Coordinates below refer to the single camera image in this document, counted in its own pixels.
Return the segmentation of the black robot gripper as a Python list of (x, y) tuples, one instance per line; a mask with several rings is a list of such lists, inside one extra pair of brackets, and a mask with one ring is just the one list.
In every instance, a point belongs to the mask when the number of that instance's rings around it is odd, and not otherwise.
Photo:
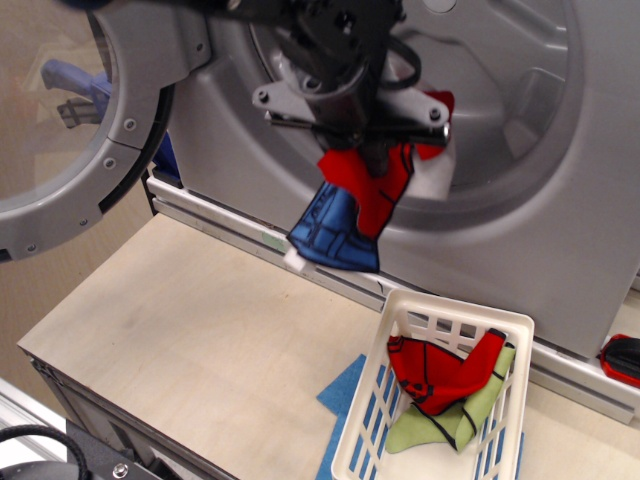
[(421, 60), (393, 36), (399, 1), (254, 1), (251, 21), (271, 28), (281, 80), (253, 104), (273, 125), (309, 129), (329, 147), (415, 142), (444, 147), (450, 113), (416, 89)]

